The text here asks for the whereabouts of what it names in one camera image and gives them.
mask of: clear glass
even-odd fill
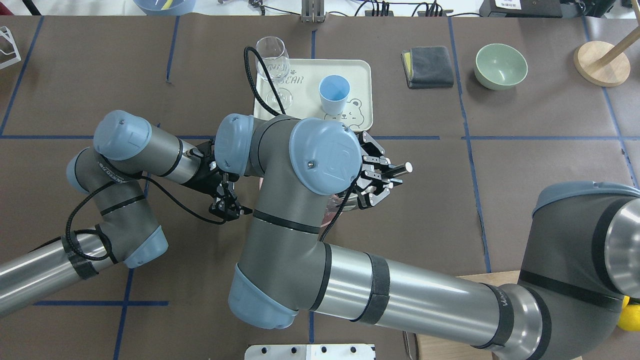
[[[290,91],[280,86],[289,75],[291,68],[289,54],[287,53],[287,48],[284,46],[284,42],[278,37],[264,37],[258,40],[257,44],[255,44],[255,49],[258,50],[262,61],[264,61],[269,71],[269,76],[282,102],[282,107],[285,109],[290,107],[293,103],[293,95],[291,95]],[[255,60],[255,66],[258,69],[258,75],[266,81],[267,77],[258,60]],[[270,107],[276,110],[280,109],[273,91],[269,92],[265,101]]]

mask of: gray cloth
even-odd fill
[[[407,69],[403,51],[402,64],[406,83],[412,89],[450,88],[453,86],[453,70],[449,50],[444,46],[414,47],[411,55],[411,72]]]

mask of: bear print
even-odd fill
[[[362,101],[359,99],[351,99],[344,105],[344,110],[338,115],[324,116],[325,120],[338,120],[344,123],[350,124],[351,129],[360,129],[360,126],[364,124],[364,115],[362,115]]]

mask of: yellow object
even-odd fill
[[[160,10],[167,10],[171,7],[171,4],[173,4],[173,0],[167,0],[166,3],[164,3],[163,7]]]
[[[618,327],[626,331],[640,331],[640,304],[627,305],[622,309]]]
[[[409,78],[413,77],[413,70],[411,68],[411,52],[407,51],[404,55],[404,64],[406,65],[407,72],[409,73]]]

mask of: wooden stand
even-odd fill
[[[640,24],[640,10],[633,0],[634,11]],[[606,87],[618,86],[627,80],[631,64],[623,51],[640,38],[640,26],[631,31],[617,45],[604,41],[590,41],[573,54],[573,63],[580,75],[588,81]]]

